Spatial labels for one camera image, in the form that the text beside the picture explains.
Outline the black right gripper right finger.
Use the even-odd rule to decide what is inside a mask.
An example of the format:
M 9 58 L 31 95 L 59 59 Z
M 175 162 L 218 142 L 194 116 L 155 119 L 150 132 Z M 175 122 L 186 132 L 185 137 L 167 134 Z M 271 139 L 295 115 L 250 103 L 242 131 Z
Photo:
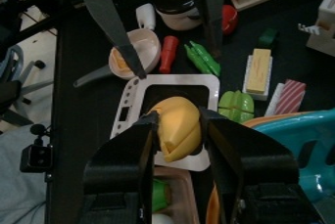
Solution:
M 212 110 L 199 110 L 199 122 L 221 224 L 324 224 L 288 148 Z

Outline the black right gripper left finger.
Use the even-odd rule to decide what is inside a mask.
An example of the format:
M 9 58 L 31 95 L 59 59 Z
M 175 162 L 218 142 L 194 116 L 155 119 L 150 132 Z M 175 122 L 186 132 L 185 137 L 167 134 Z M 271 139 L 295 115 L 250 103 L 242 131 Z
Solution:
M 150 224 L 158 113 L 107 141 L 83 171 L 80 224 Z

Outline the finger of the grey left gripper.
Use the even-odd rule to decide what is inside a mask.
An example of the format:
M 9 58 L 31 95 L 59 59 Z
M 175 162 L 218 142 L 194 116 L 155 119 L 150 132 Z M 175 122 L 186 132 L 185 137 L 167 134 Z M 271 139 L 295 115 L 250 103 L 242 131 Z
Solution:
M 131 44 L 112 0 L 83 0 L 83 2 L 91 17 L 120 52 L 132 73 L 138 78 L 145 79 L 146 72 L 139 62 L 139 55 Z
M 202 0 L 204 32 L 209 52 L 216 59 L 221 57 L 222 44 L 222 5 L 224 0 Z

